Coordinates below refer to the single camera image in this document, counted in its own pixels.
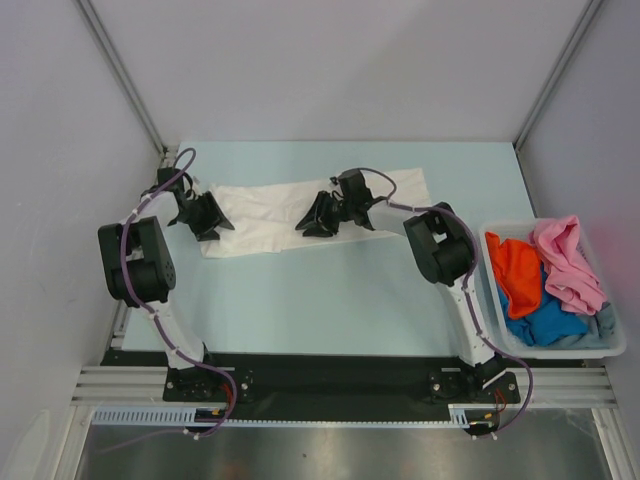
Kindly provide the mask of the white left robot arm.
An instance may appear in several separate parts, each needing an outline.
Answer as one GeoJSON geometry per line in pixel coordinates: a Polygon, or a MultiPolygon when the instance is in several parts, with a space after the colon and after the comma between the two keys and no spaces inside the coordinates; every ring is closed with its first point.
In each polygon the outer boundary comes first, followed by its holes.
{"type": "Polygon", "coordinates": [[[114,299],[145,313],[162,342],[168,363],[165,401],[221,396],[232,402],[232,377],[214,365],[205,342],[172,305],[177,273],[164,232],[176,224],[186,225],[198,242],[216,241],[221,229],[235,229],[211,192],[196,192],[185,171],[163,167],[125,220],[98,230],[107,288],[114,299]]]}

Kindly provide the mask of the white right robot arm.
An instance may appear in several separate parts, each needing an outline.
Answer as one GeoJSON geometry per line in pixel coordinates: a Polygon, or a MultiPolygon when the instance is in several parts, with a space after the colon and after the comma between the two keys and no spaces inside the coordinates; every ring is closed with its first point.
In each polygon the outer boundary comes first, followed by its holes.
{"type": "Polygon", "coordinates": [[[332,238],[341,225],[352,223],[405,237],[420,274],[437,287],[449,310],[458,341],[458,367],[429,373],[430,401],[496,401],[500,408],[519,402],[516,379],[507,371],[507,355],[484,332],[474,287],[478,264],[474,237],[451,206],[398,203],[395,180],[371,168],[346,170],[330,182],[336,189],[319,191],[295,229],[304,237],[332,238]]]}

